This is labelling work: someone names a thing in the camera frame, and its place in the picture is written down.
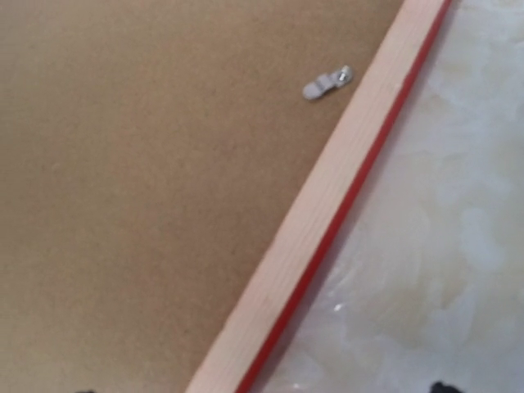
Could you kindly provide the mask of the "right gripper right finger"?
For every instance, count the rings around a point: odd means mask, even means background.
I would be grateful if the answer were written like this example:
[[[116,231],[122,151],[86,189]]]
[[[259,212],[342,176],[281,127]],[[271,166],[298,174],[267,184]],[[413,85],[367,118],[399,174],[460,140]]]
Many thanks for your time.
[[[450,385],[445,384],[441,381],[434,382],[429,390],[430,393],[463,393],[459,388]]]

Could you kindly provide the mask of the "wooden red photo frame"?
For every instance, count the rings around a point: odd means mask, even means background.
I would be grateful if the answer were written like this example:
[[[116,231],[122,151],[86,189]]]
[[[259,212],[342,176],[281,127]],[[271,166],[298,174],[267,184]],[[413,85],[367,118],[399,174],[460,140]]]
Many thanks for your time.
[[[447,1],[402,4],[188,391],[252,388],[364,184],[448,9]]]

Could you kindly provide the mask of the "brown backing board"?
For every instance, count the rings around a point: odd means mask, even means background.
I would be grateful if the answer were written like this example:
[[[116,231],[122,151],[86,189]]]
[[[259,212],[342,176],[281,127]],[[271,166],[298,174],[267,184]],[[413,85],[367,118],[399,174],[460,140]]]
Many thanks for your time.
[[[2,391],[183,391],[399,8],[2,2]]]

